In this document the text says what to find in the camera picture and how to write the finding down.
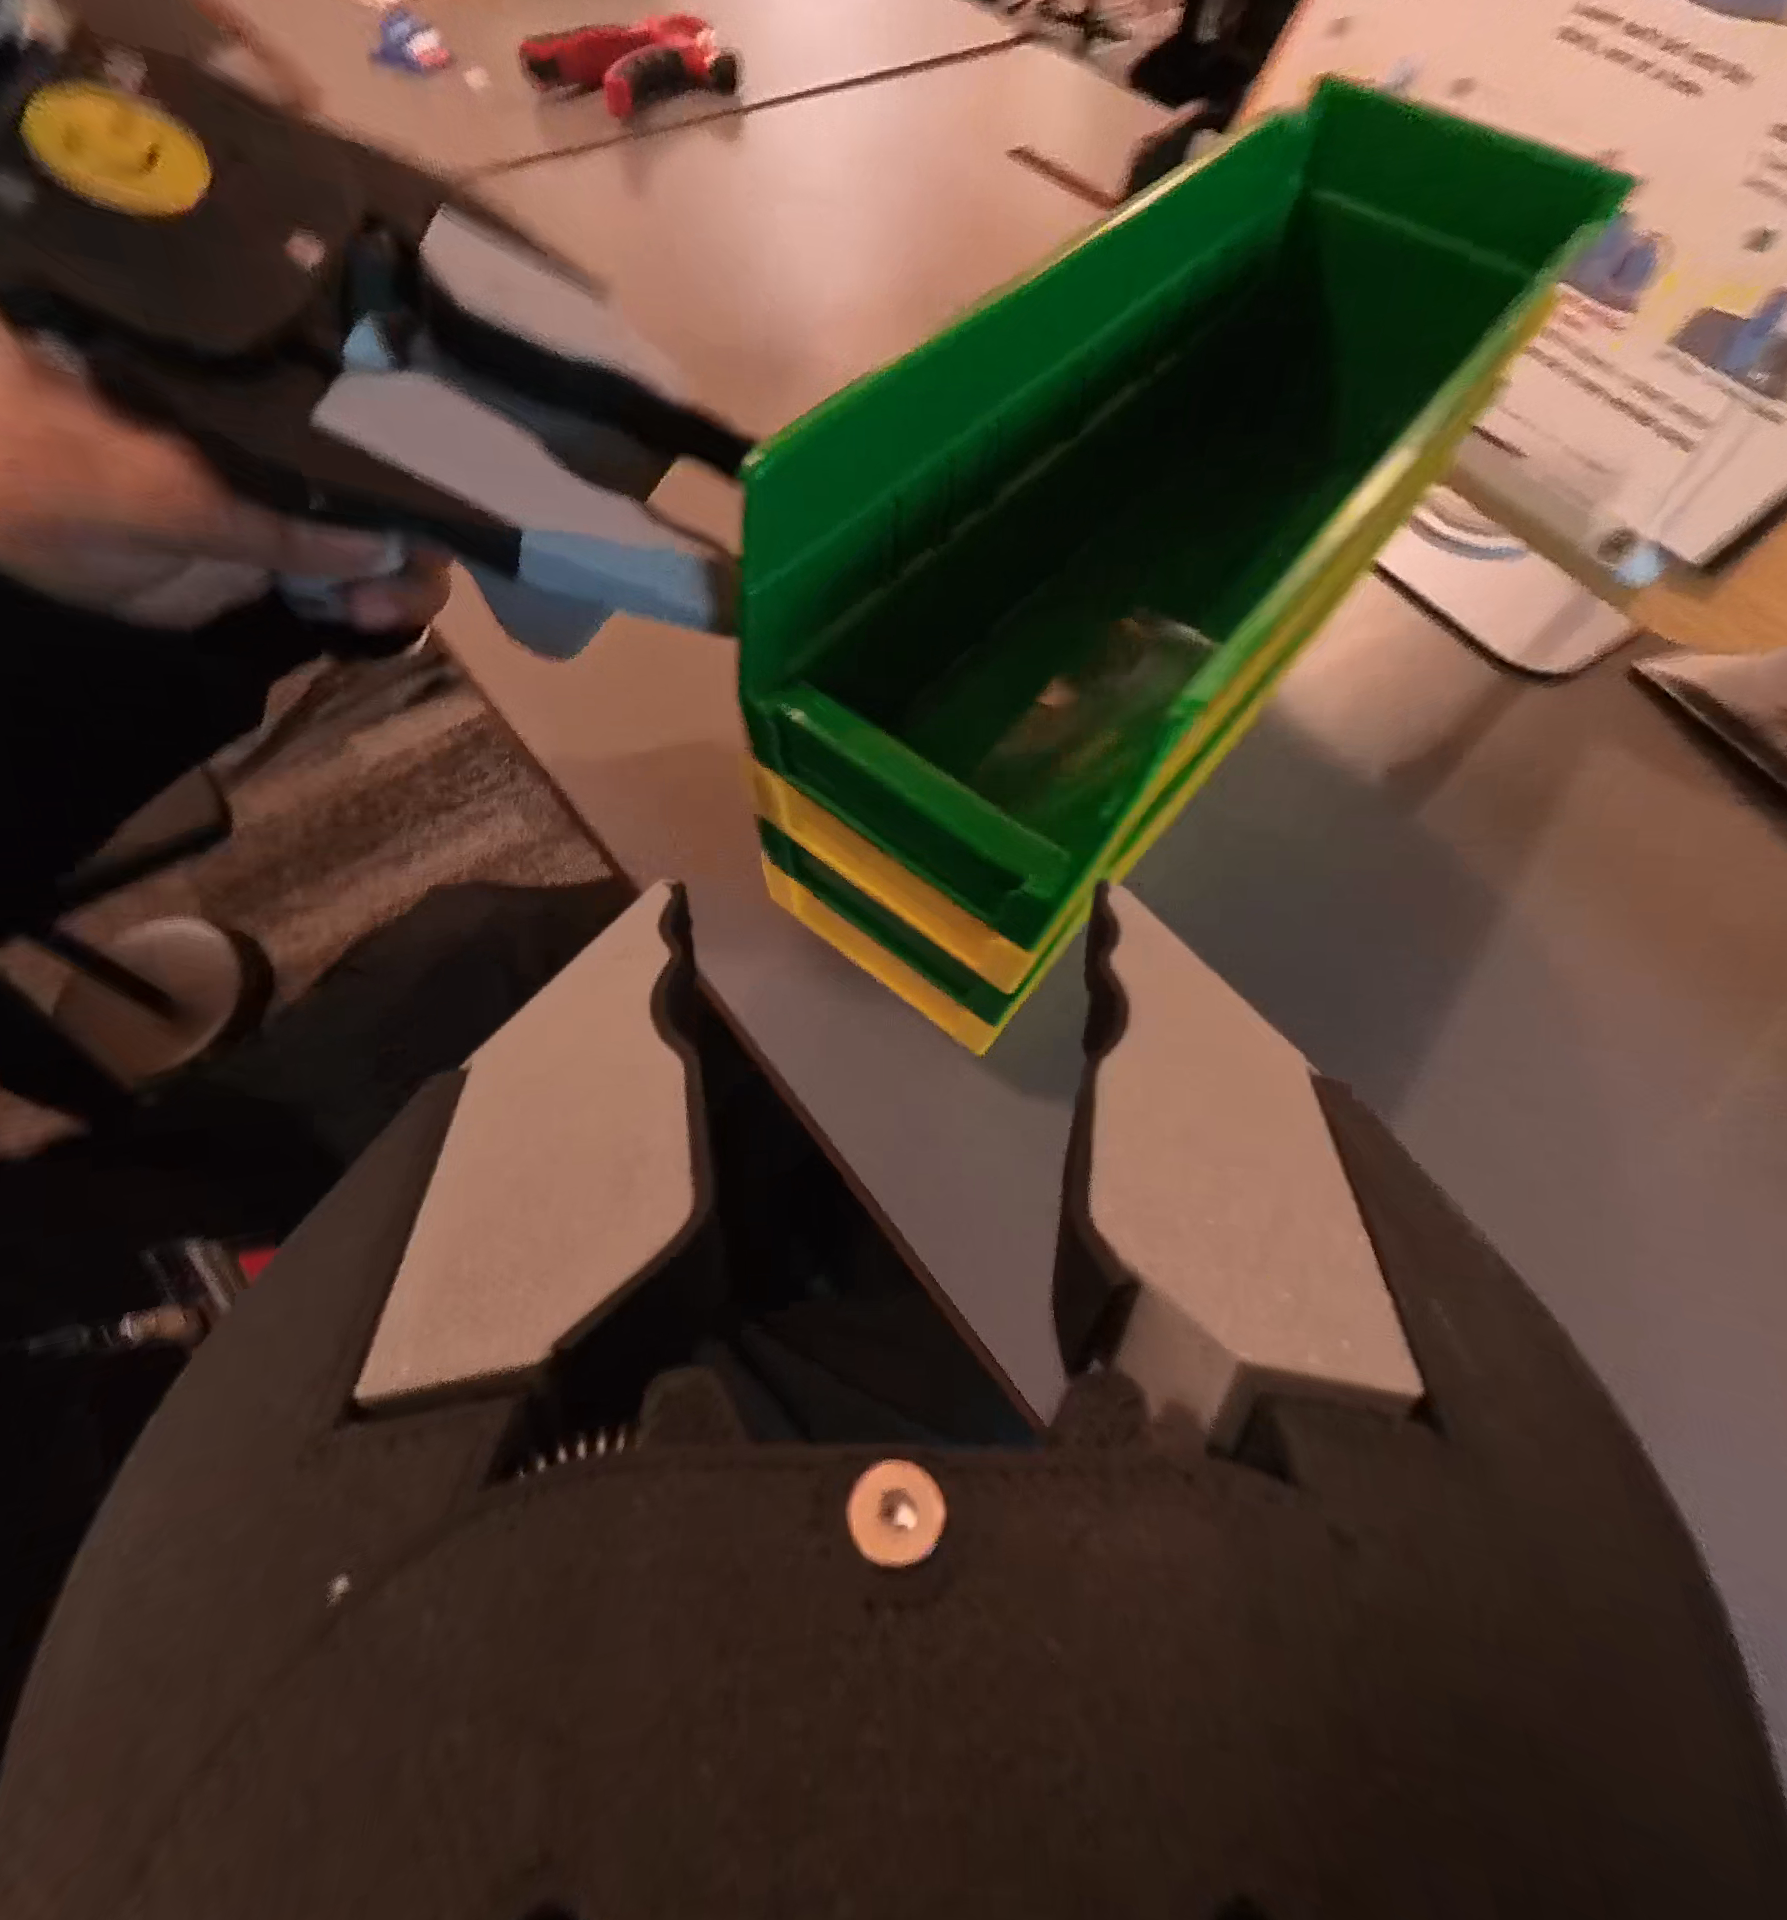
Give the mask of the white instruction sheet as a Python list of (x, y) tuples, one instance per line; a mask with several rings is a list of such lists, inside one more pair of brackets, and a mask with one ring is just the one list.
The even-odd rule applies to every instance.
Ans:
[(1324, 76), (1632, 178), (1482, 419), (1504, 491), (1694, 566), (1787, 507), (1787, 2), (1300, 4), (1242, 117)]

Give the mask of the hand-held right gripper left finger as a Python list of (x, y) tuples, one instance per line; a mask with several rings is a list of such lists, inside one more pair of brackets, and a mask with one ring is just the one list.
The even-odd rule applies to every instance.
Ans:
[(356, 1405), (544, 1379), (698, 1235), (692, 985), (686, 888), (660, 880), (474, 1049)]

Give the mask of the grey flat pad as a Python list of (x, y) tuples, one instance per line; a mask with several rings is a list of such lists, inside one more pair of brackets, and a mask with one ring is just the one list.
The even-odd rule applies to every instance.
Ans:
[(1787, 646), (1766, 654), (1662, 654), (1632, 675), (1787, 793)]

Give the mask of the green plastic bin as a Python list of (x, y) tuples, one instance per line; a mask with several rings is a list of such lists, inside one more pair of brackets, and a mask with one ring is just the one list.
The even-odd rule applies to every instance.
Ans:
[(1290, 664), (1452, 461), (1396, 453), (1396, 504), (1350, 502), (1234, 635), (1138, 612), (1088, 666), (1046, 674), (974, 764), (842, 695), (794, 683), (748, 720), (774, 901), (962, 1046), (988, 1052), (1072, 946), (1096, 892), (1130, 875), (1256, 722)]
[(1092, 235), (764, 443), (744, 472), (740, 703), (802, 675), (866, 692), (850, 644), (958, 646), (1126, 530), (1228, 441), (1346, 425), (1298, 460), (1352, 486), (1582, 246), (1632, 178), (1468, 117), (1322, 79)]

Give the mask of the yellow plastic bin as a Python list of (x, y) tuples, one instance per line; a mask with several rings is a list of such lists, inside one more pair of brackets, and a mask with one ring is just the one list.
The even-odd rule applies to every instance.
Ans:
[(1082, 849), (1030, 828), (824, 693), (790, 698), (784, 744), (750, 760), (774, 901), (974, 1053), (1074, 946), (1104, 884), (1130, 875), (1242, 742), (1292, 661), (1376, 569), (1334, 561), (1214, 649), (1112, 775), (1114, 817)]
[(1484, 346), (1352, 486), (1300, 457), (1346, 425), (1224, 443), (1210, 479), (1156, 482), (1018, 610), (920, 678), (916, 652), (852, 641), (892, 674), (888, 715), (810, 675), (770, 707), (756, 793), (770, 892), (862, 969), (984, 1052), (1068, 947), (1100, 884), (1130, 875), (1242, 742), (1490, 405), (1552, 293)]

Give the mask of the red black hand tool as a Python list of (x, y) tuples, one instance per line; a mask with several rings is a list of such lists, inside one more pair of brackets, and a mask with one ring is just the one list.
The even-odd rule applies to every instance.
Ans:
[(740, 53), (688, 12), (526, 35), (518, 58), (538, 92), (598, 95), (622, 124), (668, 97), (732, 97), (742, 85)]

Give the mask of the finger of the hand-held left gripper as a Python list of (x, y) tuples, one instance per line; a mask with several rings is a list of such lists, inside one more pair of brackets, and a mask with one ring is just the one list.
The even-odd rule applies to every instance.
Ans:
[(734, 632), (736, 561), (652, 510), (670, 450), (554, 404), (510, 414), (430, 369), (344, 372), (316, 425), (514, 536), (498, 559), (470, 558), (466, 534), (448, 541), (508, 638), (544, 659), (574, 659), (618, 613)]
[(604, 288), (446, 205), (422, 240), (422, 372), (532, 429), (580, 472), (738, 472), (754, 440), (696, 408)]

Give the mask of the wooden board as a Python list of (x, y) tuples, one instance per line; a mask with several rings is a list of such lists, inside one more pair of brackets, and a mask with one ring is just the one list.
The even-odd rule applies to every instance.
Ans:
[(1636, 629), (1700, 654), (1764, 656), (1787, 647), (1787, 513), (1716, 571), (1676, 571), (1626, 612)]

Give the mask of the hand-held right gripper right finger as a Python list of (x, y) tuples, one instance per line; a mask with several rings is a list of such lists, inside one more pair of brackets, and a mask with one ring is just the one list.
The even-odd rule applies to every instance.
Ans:
[(1426, 1382), (1314, 1067), (1142, 899), (1096, 892), (1054, 1254), (1074, 1378), (1234, 1451), (1294, 1397), (1392, 1422)]

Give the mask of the person's left hand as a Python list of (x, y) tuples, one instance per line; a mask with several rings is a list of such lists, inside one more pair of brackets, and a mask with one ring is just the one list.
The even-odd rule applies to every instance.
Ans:
[(186, 440), (130, 419), (82, 372), (0, 327), (0, 576), (59, 604), (170, 632), (288, 582), (330, 591), (362, 633), (426, 628), (446, 556), (396, 566), (378, 536), (286, 517), (232, 491)]

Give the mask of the pale shoe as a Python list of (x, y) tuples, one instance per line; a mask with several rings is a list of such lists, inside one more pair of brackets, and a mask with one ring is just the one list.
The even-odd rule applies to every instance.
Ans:
[(140, 1088), (248, 1038), (272, 1009), (278, 973), (248, 931), (194, 915), (134, 924), (96, 947), (102, 973), (76, 977), (59, 1014), (118, 1079)]

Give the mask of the metal clip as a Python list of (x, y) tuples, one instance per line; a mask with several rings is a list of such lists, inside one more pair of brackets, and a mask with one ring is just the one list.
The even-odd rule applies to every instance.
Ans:
[(27, 1360), (69, 1361), (194, 1348), (244, 1293), (230, 1302), (210, 1291), (194, 1258), (196, 1242), (202, 1239), (210, 1237), (188, 1235), (144, 1251), (144, 1268), (156, 1289), (146, 1305), (27, 1335), (15, 1342), (15, 1351)]

